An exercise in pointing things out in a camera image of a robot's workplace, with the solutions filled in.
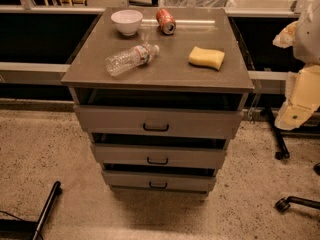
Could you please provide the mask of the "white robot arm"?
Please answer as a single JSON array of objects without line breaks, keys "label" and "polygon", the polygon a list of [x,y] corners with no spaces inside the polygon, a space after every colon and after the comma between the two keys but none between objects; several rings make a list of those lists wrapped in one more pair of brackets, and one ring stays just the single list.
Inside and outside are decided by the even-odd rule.
[{"label": "white robot arm", "polygon": [[320,107],[320,0],[315,0],[299,19],[275,36],[273,45],[293,48],[293,56],[303,63],[286,79],[285,101],[275,119],[275,126],[293,130],[305,123]]}]

